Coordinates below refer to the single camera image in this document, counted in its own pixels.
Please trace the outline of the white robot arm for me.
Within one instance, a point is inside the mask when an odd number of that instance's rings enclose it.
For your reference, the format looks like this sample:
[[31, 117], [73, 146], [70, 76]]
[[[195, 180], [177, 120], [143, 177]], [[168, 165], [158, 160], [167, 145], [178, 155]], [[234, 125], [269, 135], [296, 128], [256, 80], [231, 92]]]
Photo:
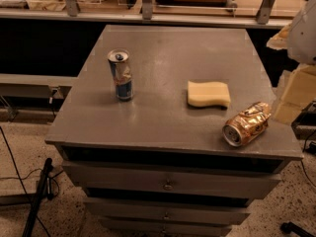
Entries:
[[316, 64], [316, 0], [308, 0], [294, 17], [287, 38], [287, 53], [299, 63]]

